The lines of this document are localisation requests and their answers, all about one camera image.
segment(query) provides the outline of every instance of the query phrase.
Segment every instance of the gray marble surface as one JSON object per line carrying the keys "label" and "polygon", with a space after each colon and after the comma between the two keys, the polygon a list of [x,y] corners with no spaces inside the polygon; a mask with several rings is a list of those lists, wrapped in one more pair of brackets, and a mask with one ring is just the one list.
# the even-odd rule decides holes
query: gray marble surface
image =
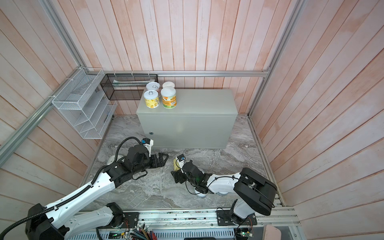
{"label": "gray marble surface", "polygon": [[[145,137],[138,117],[114,118],[88,180],[91,180],[95,172],[115,154],[120,142],[129,136],[139,139]],[[127,141],[119,153],[125,155],[135,144],[134,140]],[[185,184],[176,184],[170,172],[173,171],[173,159],[182,153],[188,160],[193,160],[196,166],[208,173],[230,174],[240,172],[243,167],[249,167],[266,176],[247,116],[237,117],[225,149],[153,149],[152,151],[169,154],[166,166],[148,169],[147,176],[125,182],[117,189],[93,201],[85,209],[98,209],[110,202],[116,202],[123,210],[230,207],[233,201],[239,198],[237,194],[229,193],[226,196],[208,194],[202,199],[189,194]],[[189,183],[187,186],[193,192],[193,187]]]}

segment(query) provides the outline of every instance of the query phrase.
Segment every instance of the black mesh basket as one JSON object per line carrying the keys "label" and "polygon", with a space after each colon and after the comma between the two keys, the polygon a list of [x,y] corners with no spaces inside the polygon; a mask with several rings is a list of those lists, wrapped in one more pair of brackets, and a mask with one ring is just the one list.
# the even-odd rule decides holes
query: black mesh basket
{"label": "black mesh basket", "polygon": [[150,82],[158,83],[156,74],[108,73],[100,85],[109,100],[140,100]]}

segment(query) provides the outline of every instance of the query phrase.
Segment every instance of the white plastic lid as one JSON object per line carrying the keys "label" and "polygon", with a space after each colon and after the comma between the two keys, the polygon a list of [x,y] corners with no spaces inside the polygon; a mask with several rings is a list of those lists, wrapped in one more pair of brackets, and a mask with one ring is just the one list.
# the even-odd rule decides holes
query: white plastic lid
{"label": "white plastic lid", "polygon": [[148,83],[148,84],[146,85],[146,88],[147,88],[148,90],[157,90],[157,89],[160,88],[160,84],[157,83],[157,82],[150,82],[150,83]]}
{"label": "white plastic lid", "polygon": [[175,88],[175,84],[173,82],[165,82],[163,83],[163,88],[166,88],[166,87]]}
{"label": "white plastic lid", "polygon": [[161,95],[163,97],[172,97],[172,96],[176,95],[176,90],[174,88],[171,88],[171,87],[165,87],[165,88],[161,89]]}
{"label": "white plastic lid", "polygon": [[149,100],[157,98],[158,95],[158,92],[155,90],[148,90],[144,93],[144,97]]}

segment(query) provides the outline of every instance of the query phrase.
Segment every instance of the metal box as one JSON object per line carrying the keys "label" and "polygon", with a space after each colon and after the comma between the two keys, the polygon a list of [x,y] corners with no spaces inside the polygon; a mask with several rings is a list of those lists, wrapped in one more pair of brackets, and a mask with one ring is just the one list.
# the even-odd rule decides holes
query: metal box
{"label": "metal box", "polygon": [[148,108],[141,98],[136,114],[154,147],[223,149],[237,109],[229,89],[176,89],[175,108]]}

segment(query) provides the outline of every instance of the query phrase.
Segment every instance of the white wire basket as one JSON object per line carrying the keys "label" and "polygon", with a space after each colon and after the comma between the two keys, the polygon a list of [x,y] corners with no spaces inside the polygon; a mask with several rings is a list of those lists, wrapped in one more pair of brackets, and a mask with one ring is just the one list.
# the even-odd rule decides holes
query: white wire basket
{"label": "white wire basket", "polygon": [[104,91],[95,91],[103,77],[102,70],[87,75],[82,68],[52,101],[85,139],[102,139],[117,107],[117,101],[111,103]]}

